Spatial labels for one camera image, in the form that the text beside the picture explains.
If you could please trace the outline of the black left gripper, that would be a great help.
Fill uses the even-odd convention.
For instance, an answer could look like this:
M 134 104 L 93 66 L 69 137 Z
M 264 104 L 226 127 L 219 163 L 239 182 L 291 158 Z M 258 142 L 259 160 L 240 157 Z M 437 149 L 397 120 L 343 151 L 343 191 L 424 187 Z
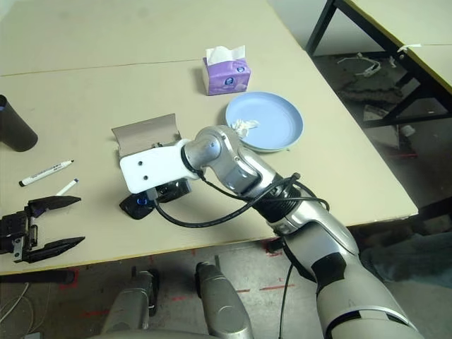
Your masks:
M 75 196 L 48 196 L 28 201 L 29 215 L 41 215 L 47 210 L 64 208 L 81 201 Z M 37 246 L 37 225 L 32 217 L 23 210 L 1 219 L 1 254 L 12 254 L 15 263 L 35 263 L 58 256 L 81 243 L 85 237 L 72 237 L 45 244 L 41 249 L 32 251 Z

